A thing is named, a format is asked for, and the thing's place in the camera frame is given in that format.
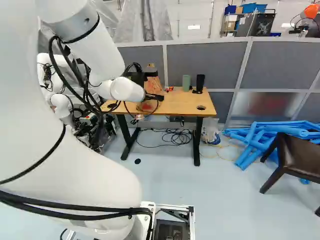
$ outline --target cable bundle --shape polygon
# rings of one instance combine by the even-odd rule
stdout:
[[[162,135],[162,140],[167,143],[171,144],[161,144],[157,146],[144,146],[138,142],[138,138],[136,138],[136,143],[144,148],[158,148],[162,146],[174,146],[178,147],[180,145],[185,145],[191,142],[193,134],[188,129],[165,129],[165,128],[159,128],[159,129],[144,129],[143,131],[151,130],[155,133],[164,133]]]
[[[63,55],[66,63],[68,64],[68,66],[71,68],[74,76],[76,77],[79,85],[81,87],[83,87],[83,96],[81,97],[72,87],[71,85],[67,82],[67,80],[65,79],[64,75],[62,74],[56,60],[54,57],[54,52],[53,52],[53,42],[57,41],[57,45],[59,47],[59,50],[61,52],[61,54]],[[97,101],[95,100],[95,98],[92,96],[92,94],[90,93],[88,86],[89,86],[89,75],[90,75],[90,68],[85,64],[85,69],[86,69],[86,81],[83,80],[80,71],[76,65],[76,63],[71,63],[71,61],[69,60],[68,56],[65,53],[65,50],[62,46],[62,40],[58,37],[58,36],[53,36],[50,40],[49,40],[49,57],[50,60],[52,62],[52,65],[56,71],[56,73],[58,74],[58,76],[60,77],[60,79],[62,80],[62,82],[64,83],[64,85],[70,90],[70,92],[76,97],[78,98],[84,105],[85,107],[92,113],[94,113],[97,117],[98,117],[98,129],[96,131],[95,136],[91,139],[90,141],[90,148],[92,149],[97,149],[98,146],[98,140],[100,137],[100,133],[104,127],[104,114],[110,113],[113,110],[115,110],[117,107],[119,107],[121,102],[117,102],[117,105],[113,108],[111,108],[108,112],[102,112],[100,109],[100,105],[97,103]]]

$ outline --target floor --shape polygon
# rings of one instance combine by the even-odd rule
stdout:
[[[145,146],[163,144],[162,133],[144,131]],[[143,200],[158,204],[194,205],[197,240],[308,240],[320,239],[320,185],[303,185],[284,176],[265,195],[260,186],[275,169],[272,163],[253,163],[246,171],[234,160],[242,147],[222,138],[221,146],[202,145],[201,166],[195,167],[192,144],[143,148],[134,145],[126,161],[121,132],[105,156],[133,171],[141,181]],[[57,240],[64,229],[58,223],[0,204],[0,239]],[[90,238],[77,234],[79,240]]]

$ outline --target small black object on floor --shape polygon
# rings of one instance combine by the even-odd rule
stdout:
[[[140,158],[137,158],[136,160],[134,160],[134,163],[135,163],[135,164],[141,163],[141,159],[140,159]]]

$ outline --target blue box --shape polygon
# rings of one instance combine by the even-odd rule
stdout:
[[[253,13],[255,9],[260,13],[264,13],[267,8],[267,4],[257,4],[256,2],[243,4],[241,6],[243,7],[243,14]]]
[[[255,9],[258,10],[260,13],[264,13],[266,11],[267,4],[256,4]]]
[[[229,5],[224,9],[224,15],[235,14],[237,5]]]
[[[254,10],[256,9],[256,5],[257,5],[256,2],[241,5],[243,7],[242,13],[243,14],[253,13]]]

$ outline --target standing desk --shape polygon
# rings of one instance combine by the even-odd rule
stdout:
[[[109,104],[115,103],[115,100],[108,100],[102,106],[101,110],[107,112],[110,110]],[[129,112],[132,115],[145,114],[137,110],[136,102],[125,102]],[[199,110],[199,106],[204,107],[204,110]],[[128,114],[123,102],[119,107],[111,112],[117,116],[119,125],[125,140],[126,146],[121,155],[121,160],[126,160],[131,147],[135,143],[140,127],[137,127],[132,135],[129,133],[129,128],[125,118],[125,114]],[[158,109],[153,113],[153,115],[165,115],[165,116],[185,116],[185,117],[196,117],[196,128],[193,137],[193,158],[194,165],[200,166],[200,152],[199,144],[201,138],[201,129],[204,117],[214,117],[217,115],[216,109],[211,101],[210,95],[207,88],[203,88],[202,94],[194,94],[192,90],[189,92],[184,92],[182,87],[174,87],[173,91],[164,92],[164,101],[159,104]]]

